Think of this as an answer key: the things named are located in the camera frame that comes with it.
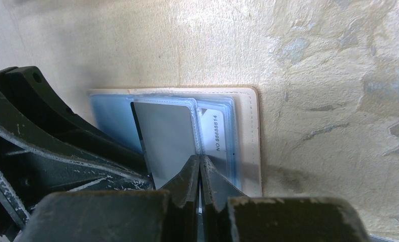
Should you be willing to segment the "grey card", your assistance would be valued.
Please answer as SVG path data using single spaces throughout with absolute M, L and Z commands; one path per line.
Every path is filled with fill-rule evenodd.
M 187 106 L 135 102 L 134 109 L 157 189 L 197 154 L 191 111 Z

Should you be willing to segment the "silver card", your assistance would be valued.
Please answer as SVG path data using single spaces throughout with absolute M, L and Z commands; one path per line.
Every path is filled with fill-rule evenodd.
M 201 108 L 201 128 L 205 154 L 215 162 L 227 161 L 223 113 L 216 109 Z

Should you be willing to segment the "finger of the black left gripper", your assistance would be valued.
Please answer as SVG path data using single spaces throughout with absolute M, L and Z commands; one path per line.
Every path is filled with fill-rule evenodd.
M 50 193 L 151 188 L 148 177 L 48 134 L 0 92 L 0 203 L 18 228 Z
M 36 66 L 0 70 L 0 91 L 30 121 L 60 141 L 136 173 L 148 173 L 143 155 L 75 114 Z

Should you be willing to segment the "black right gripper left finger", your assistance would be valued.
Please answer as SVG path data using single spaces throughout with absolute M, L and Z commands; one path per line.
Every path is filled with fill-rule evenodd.
M 199 163 L 191 156 L 159 190 L 52 193 L 19 241 L 196 241 Z

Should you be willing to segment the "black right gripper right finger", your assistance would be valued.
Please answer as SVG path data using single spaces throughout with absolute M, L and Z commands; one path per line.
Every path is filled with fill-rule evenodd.
M 206 241 L 369 241 L 353 206 L 338 197 L 249 197 L 200 157 Z

